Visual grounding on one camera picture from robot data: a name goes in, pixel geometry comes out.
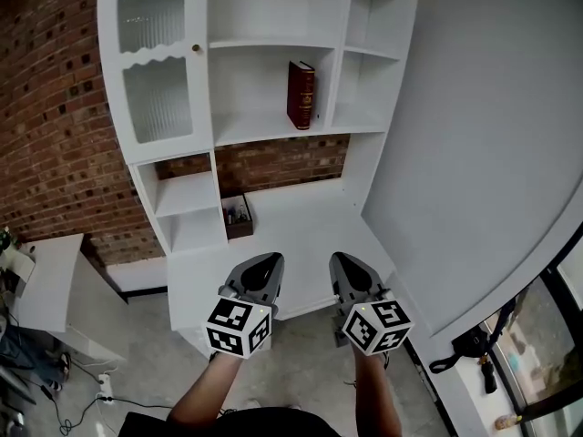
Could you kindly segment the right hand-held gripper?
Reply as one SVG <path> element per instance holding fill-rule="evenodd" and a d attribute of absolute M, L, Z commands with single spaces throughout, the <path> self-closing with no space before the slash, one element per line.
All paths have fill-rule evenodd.
<path fill-rule="evenodd" d="M 349 342 L 365 356 L 400 347 L 413 328 L 413 321 L 393 292 L 385 289 L 377 271 L 340 251 L 332 254 L 329 270 L 332 292 L 338 301 L 375 297 L 354 303 L 348 313 L 340 317 L 339 344 Z"/>

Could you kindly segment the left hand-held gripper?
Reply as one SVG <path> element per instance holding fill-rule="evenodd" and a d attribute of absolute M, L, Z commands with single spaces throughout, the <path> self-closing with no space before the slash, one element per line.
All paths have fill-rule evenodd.
<path fill-rule="evenodd" d="M 226 286 L 208 293 L 202 333 L 211 353 L 249 359 L 271 347 L 284 272 L 280 252 L 268 252 L 233 268 Z"/>

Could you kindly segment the white shelf compartment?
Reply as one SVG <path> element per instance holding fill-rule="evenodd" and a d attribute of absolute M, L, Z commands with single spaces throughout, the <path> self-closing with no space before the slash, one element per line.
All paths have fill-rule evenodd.
<path fill-rule="evenodd" d="M 210 51 L 210 105 L 214 143 L 225 146 L 322 134 L 336 51 L 309 46 L 233 46 Z M 311 126 L 298 130 L 287 116 L 288 64 L 315 69 Z"/>

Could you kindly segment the dark red hardcover book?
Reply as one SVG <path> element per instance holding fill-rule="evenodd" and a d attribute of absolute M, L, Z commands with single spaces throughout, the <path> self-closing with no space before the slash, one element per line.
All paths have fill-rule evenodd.
<path fill-rule="evenodd" d="M 288 64 L 287 115 L 298 130 L 311 126 L 315 69 L 302 61 Z"/>

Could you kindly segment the person's right forearm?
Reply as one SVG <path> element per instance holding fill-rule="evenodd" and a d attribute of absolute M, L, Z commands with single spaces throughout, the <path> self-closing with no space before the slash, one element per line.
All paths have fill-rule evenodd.
<path fill-rule="evenodd" d="M 385 373 L 383 354 L 366 356 L 353 349 L 355 420 L 359 437 L 403 437 Z"/>

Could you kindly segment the person's left forearm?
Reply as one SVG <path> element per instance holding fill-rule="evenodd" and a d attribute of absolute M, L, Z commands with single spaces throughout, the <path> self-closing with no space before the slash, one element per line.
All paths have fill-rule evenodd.
<path fill-rule="evenodd" d="M 190 430 L 209 428 L 218 418 L 243 359 L 217 353 L 175 404 L 167 422 Z"/>

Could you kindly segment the dark brown pen holder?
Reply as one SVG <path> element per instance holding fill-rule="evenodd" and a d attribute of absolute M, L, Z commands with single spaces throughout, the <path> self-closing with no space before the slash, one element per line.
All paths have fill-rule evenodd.
<path fill-rule="evenodd" d="M 227 239 L 238 239 L 253 234 L 251 209 L 244 195 L 221 200 Z"/>

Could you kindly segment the white shelf cabinet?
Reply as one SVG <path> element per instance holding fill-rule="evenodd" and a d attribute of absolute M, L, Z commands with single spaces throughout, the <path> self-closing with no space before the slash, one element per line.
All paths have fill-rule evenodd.
<path fill-rule="evenodd" d="M 328 261 L 336 251 L 362 258 L 383 277 L 394 265 L 363 221 L 403 80 L 417 0 L 208 0 L 210 51 L 233 46 L 309 46 L 336 51 L 326 128 L 314 141 L 350 138 L 343 170 L 324 181 L 289 184 L 245 194 L 253 234 L 227 239 L 216 169 L 159 180 L 166 159 L 207 155 L 216 146 L 181 157 L 129 164 L 148 220 L 167 258 L 173 330 L 199 331 L 208 293 L 232 267 L 279 251 L 285 258 L 281 320 L 332 305 Z"/>

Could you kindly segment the person's black shirt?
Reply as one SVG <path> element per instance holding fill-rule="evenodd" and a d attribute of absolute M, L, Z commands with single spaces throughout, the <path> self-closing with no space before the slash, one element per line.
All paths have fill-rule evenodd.
<path fill-rule="evenodd" d="M 341 437 L 324 419 L 291 408 L 227 413 L 202 428 L 129 412 L 118 437 Z"/>

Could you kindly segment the white power strip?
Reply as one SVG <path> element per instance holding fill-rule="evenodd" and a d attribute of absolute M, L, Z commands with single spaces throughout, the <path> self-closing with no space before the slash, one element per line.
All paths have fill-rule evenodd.
<path fill-rule="evenodd" d="M 97 396 L 105 402 L 114 401 L 111 373 L 112 371 L 104 371 L 97 376 L 97 380 L 100 386 L 100 391 Z"/>

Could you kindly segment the black framed window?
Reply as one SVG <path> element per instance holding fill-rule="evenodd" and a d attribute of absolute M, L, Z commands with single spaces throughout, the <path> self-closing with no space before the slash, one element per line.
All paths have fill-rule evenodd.
<path fill-rule="evenodd" d="M 516 414 L 523 419 L 509 429 L 521 437 L 583 437 L 583 224 L 514 299 L 489 355 L 512 409 L 493 427 Z M 484 322 L 487 332 L 500 310 Z"/>

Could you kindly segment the white ribbed glass cabinet door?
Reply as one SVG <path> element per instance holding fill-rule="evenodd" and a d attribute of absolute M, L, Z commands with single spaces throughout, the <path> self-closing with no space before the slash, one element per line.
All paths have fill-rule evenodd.
<path fill-rule="evenodd" d="M 212 148 L 207 10 L 208 0 L 97 0 L 107 101 L 127 163 Z"/>

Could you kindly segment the white side table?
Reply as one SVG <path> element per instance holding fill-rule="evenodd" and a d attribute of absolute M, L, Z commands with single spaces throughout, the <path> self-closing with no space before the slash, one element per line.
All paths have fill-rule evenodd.
<path fill-rule="evenodd" d="M 81 234 L 25 244 L 35 267 L 11 312 L 22 328 L 41 330 L 94 361 L 124 361 L 128 305 L 81 252 Z"/>

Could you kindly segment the open cardboard box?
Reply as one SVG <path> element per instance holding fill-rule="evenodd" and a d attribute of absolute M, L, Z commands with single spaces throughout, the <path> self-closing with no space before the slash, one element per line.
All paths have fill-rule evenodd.
<path fill-rule="evenodd" d="M 0 249 L 0 284 L 16 297 L 23 295 L 34 268 L 35 262 L 14 246 Z"/>

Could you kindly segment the green plant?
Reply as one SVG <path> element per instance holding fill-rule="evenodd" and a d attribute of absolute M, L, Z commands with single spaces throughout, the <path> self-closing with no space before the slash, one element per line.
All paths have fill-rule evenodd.
<path fill-rule="evenodd" d="M 21 246 L 21 242 L 11 233 L 9 227 L 0 229 L 0 254 L 7 249 L 19 249 Z"/>

